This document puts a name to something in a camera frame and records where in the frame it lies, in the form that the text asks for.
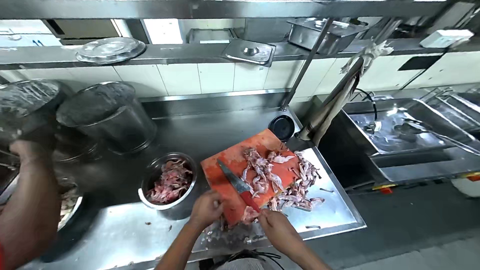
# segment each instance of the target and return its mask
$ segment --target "meat scrap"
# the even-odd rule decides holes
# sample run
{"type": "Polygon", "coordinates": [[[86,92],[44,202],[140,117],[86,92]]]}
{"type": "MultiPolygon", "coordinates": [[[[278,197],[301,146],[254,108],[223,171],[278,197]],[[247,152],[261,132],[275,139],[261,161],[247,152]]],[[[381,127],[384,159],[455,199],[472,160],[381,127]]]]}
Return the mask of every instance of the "meat scrap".
{"type": "Polygon", "coordinates": [[[272,167],[274,166],[271,163],[271,159],[277,157],[275,152],[268,154],[268,158],[264,159],[257,152],[255,148],[247,148],[244,152],[245,159],[247,160],[247,168],[243,171],[243,175],[247,175],[247,170],[253,168],[257,173],[256,177],[252,181],[253,194],[252,197],[257,196],[258,194],[265,194],[268,191],[268,186],[271,183],[273,191],[277,193],[279,190],[285,192],[286,189],[282,185],[282,179],[272,173],[272,167]]]}
{"type": "MultiPolygon", "coordinates": [[[[295,155],[300,160],[300,172],[297,172],[294,168],[290,168],[289,170],[294,172],[298,179],[294,181],[293,185],[288,187],[285,192],[280,193],[270,200],[268,206],[271,210],[282,210],[283,207],[296,207],[311,211],[315,205],[325,201],[323,198],[307,199],[307,189],[313,186],[317,179],[320,179],[320,175],[317,169],[308,160],[303,158],[301,152],[295,152],[295,155]]],[[[273,159],[274,155],[270,153],[269,158],[273,159]]]]}
{"type": "Polygon", "coordinates": [[[169,160],[162,165],[162,175],[155,187],[147,191],[147,199],[152,203],[172,203],[183,195],[192,183],[193,172],[184,167],[186,160],[169,160]]]}
{"type": "Polygon", "coordinates": [[[243,216],[241,218],[241,221],[245,225],[250,225],[256,218],[258,218],[258,216],[260,216],[259,212],[255,211],[253,207],[247,206],[243,211],[243,216]]]}
{"type": "Polygon", "coordinates": [[[270,152],[270,154],[268,154],[267,159],[275,163],[285,163],[294,157],[295,156],[282,157],[280,154],[276,154],[275,152],[272,151],[270,152]]]}
{"type": "MultiPolygon", "coordinates": [[[[296,174],[298,179],[287,188],[282,186],[282,179],[272,173],[272,167],[274,166],[272,162],[284,163],[294,158],[294,156],[283,157],[272,151],[268,154],[267,158],[264,159],[254,148],[246,149],[244,155],[247,160],[247,168],[243,171],[242,179],[244,181],[246,180],[247,171],[250,168],[257,173],[252,180],[252,198],[258,196],[258,194],[265,194],[268,191],[269,184],[272,184],[275,193],[281,191],[267,203],[267,207],[270,210],[281,211],[284,207],[295,207],[305,211],[311,211],[315,205],[325,201],[323,198],[307,199],[307,189],[313,186],[317,179],[320,179],[320,175],[317,169],[308,160],[303,158],[301,152],[295,152],[295,155],[300,161],[300,171],[298,172],[294,168],[289,169],[296,174]]],[[[258,215],[258,212],[250,206],[247,206],[243,213],[242,222],[247,225],[251,224],[258,215]]]]}

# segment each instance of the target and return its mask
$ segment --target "white box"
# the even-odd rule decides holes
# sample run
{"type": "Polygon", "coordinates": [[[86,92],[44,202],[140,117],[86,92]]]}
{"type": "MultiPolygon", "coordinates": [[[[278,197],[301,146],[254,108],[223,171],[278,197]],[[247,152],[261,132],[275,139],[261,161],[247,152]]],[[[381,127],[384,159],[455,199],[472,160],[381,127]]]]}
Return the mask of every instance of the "white box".
{"type": "Polygon", "coordinates": [[[437,30],[431,35],[420,41],[424,48],[447,48],[448,46],[459,42],[465,42],[473,36],[468,30],[437,30]]]}

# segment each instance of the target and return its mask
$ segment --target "red knife handle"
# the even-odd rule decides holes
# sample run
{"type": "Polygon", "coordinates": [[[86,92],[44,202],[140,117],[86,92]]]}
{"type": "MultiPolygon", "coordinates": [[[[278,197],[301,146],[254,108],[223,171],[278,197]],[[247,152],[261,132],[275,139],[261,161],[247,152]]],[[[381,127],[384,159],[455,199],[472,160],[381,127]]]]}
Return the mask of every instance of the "red knife handle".
{"type": "Polygon", "coordinates": [[[253,201],[252,195],[250,192],[244,191],[240,193],[240,197],[248,206],[252,207],[253,209],[255,209],[255,211],[260,213],[260,208],[258,208],[258,205],[253,201]]]}

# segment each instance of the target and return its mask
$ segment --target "orange cutting board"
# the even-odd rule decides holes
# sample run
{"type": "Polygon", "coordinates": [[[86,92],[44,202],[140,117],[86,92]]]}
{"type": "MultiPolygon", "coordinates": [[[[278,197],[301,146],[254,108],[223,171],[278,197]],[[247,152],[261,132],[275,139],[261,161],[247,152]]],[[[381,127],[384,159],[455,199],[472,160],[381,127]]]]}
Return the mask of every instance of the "orange cutting board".
{"type": "MultiPolygon", "coordinates": [[[[257,149],[257,152],[264,158],[266,158],[271,151],[275,151],[277,154],[280,153],[284,157],[295,155],[269,129],[265,129],[259,134],[254,135],[243,142],[237,143],[227,150],[200,162],[210,187],[218,191],[223,197],[223,214],[230,227],[241,220],[246,204],[238,194],[237,190],[223,174],[222,169],[217,163],[217,159],[223,161],[235,175],[241,178],[243,170],[247,167],[247,160],[243,153],[245,149],[250,147],[257,149]]],[[[272,173],[278,175],[282,179],[284,188],[287,188],[295,179],[297,179],[296,174],[289,171],[289,168],[294,168],[297,172],[299,171],[299,160],[297,157],[282,164],[275,162],[272,162],[272,164],[274,165],[272,173]]],[[[257,173],[250,168],[247,172],[247,181],[252,183],[252,179],[256,175],[257,173]]],[[[253,200],[261,207],[267,204],[267,202],[275,195],[272,185],[269,185],[267,193],[259,195],[259,198],[254,198],[253,200]]]]}

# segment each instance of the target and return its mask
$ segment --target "stainless steel shelf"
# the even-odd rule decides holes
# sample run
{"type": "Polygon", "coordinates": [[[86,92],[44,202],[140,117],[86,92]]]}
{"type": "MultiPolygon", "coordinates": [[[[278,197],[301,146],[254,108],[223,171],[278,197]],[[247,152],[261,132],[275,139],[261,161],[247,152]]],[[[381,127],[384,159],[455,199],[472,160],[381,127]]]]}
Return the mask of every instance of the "stainless steel shelf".
{"type": "MultiPolygon", "coordinates": [[[[422,48],[420,39],[399,38],[389,40],[395,50],[392,55],[438,53],[444,49],[422,48]]],[[[344,51],[333,55],[316,54],[318,58],[351,57],[359,52],[368,40],[354,40],[344,51]]],[[[310,51],[287,42],[276,45],[273,61],[303,60],[310,51]]],[[[116,63],[115,65],[180,64],[180,63],[225,63],[222,52],[227,44],[170,44],[147,45],[147,50],[140,56],[116,63]]],[[[69,68],[92,66],[78,62],[75,52],[80,46],[18,47],[12,50],[0,50],[0,70],[69,68]]]]}
{"type": "Polygon", "coordinates": [[[446,0],[2,0],[0,19],[428,16],[446,0]]]}

